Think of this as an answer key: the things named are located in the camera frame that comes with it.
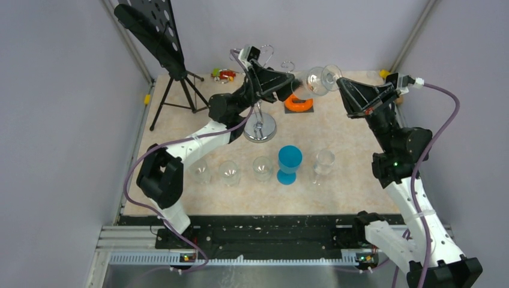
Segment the clear ribbed wine glass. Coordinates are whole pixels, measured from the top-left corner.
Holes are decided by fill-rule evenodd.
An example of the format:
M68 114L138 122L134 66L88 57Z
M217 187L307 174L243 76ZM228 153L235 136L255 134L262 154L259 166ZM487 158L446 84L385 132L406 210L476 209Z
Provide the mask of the clear ribbed wine glass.
M219 165L218 172L225 185L233 187L239 184L241 175L239 167L235 162L230 160L222 162Z
M204 158L195 161L189 167L189 172L192 180L198 184L208 184L211 180L211 171Z
M270 158L266 156L257 157L253 161L253 173L258 182L268 182L274 171L274 165Z

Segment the blue wine glass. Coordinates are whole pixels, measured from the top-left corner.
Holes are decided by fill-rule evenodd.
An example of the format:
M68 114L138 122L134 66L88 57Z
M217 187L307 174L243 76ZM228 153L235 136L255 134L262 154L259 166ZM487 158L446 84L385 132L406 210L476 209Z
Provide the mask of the blue wine glass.
M291 185L297 178L297 171L303 160L301 150L294 145L280 148L278 152L278 165L276 177L279 183Z

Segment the clear smooth wine glass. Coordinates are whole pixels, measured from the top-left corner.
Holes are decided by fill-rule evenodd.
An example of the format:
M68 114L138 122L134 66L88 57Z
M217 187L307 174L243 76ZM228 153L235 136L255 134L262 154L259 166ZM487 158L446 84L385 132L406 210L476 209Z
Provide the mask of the clear smooth wine glass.
M331 173L335 160L334 153L328 149L322 149L316 154L311 176L312 184L321 185Z

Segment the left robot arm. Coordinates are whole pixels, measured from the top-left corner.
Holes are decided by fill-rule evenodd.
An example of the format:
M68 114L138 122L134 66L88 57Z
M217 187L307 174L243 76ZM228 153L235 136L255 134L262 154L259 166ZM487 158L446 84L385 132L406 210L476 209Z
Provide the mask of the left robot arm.
M210 121L185 139L152 145L138 161L142 166L136 185L154 204L152 210L171 229L170 241L185 248L192 241L189 216L180 198L184 191L184 172L218 147L238 139L244 131L247 117L241 114L253 110L259 101L285 101L295 75L264 68L250 62L242 85L233 92L214 94L209 99Z

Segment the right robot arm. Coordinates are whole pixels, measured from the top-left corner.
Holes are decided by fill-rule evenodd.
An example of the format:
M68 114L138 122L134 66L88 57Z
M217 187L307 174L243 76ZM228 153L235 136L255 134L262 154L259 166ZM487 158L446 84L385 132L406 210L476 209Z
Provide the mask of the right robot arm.
M422 88L419 77L390 74L379 86L340 77L336 81L351 119L363 118L382 152L373 154L372 172L397 205L407 233L401 235L375 213L360 212L352 231L359 247L380 248L405 274L409 287L472 287L483 268L453 241L424 191L420 167L439 133L402 127L391 104L409 88Z

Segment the clear tall wine glass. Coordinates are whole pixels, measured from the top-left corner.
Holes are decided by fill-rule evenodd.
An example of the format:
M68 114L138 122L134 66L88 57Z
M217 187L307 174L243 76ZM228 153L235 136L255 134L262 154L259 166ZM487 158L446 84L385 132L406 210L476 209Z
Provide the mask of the clear tall wine glass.
M339 89L337 80L342 71L338 66L330 64L325 67L313 67L298 72L291 83L291 90L298 99L309 100L326 95Z

